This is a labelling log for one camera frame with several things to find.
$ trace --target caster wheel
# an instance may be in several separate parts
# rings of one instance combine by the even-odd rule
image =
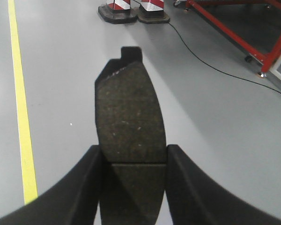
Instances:
[[[252,62],[252,60],[253,60],[253,57],[252,56],[250,56],[250,55],[248,55],[247,57],[245,57],[245,59],[244,59],[247,63],[250,63],[250,62]]]
[[[264,78],[266,78],[266,73],[258,72],[257,76],[264,79]]]
[[[180,4],[181,4],[180,1],[175,1],[175,2],[173,3],[173,7],[177,8]]]
[[[265,9],[270,9],[271,7],[272,7],[272,5],[268,5],[268,4],[266,4],[266,5],[264,6]]]

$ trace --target epoxy floor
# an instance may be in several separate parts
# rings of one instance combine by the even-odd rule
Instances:
[[[120,57],[122,46],[132,45],[143,50],[160,101],[167,144],[179,144],[227,190],[281,218],[281,95],[202,64],[168,24],[104,22],[97,12],[104,3],[15,1],[39,195],[98,143],[94,81],[109,59]],[[211,10],[215,14],[221,10],[223,17],[232,9],[240,15],[248,13],[245,6],[229,7]],[[255,76],[260,66],[246,63],[245,54],[197,13],[174,8],[171,0],[165,1],[165,11],[205,62],[276,88]],[[231,26],[240,20],[233,15],[226,15]],[[265,38],[253,35],[255,41]],[[0,217],[23,204],[8,7],[1,0]],[[95,224],[100,224],[99,217]],[[166,200],[157,224],[172,224]]]

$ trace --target cone base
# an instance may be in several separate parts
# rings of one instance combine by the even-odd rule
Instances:
[[[168,23],[170,22],[170,17],[164,12],[163,17],[146,17],[145,14],[139,9],[134,8],[137,13],[138,20],[142,23],[152,24],[152,23]]]
[[[133,9],[120,12],[115,12],[110,9],[107,5],[99,6],[98,12],[100,16],[109,23],[133,23],[137,20],[137,14]]]

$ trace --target red and white striped cone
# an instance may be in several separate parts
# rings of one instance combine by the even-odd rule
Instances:
[[[137,19],[136,12],[130,7],[130,0],[107,0],[98,11],[109,23],[133,23]]]
[[[168,23],[170,17],[163,10],[163,0],[141,0],[137,12],[139,21],[143,23]]]

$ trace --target yellow floor line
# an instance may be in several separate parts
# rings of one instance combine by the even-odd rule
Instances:
[[[10,23],[11,46],[14,63],[15,97],[18,114],[19,141],[21,151],[22,179],[24,202],[28,204],[37,198],[37,182],[35,176],[30,128],[27,113],[24,78],[22,71],[21,52],[18,28],[15,16],[15,2],[8,0],[8,14]]]

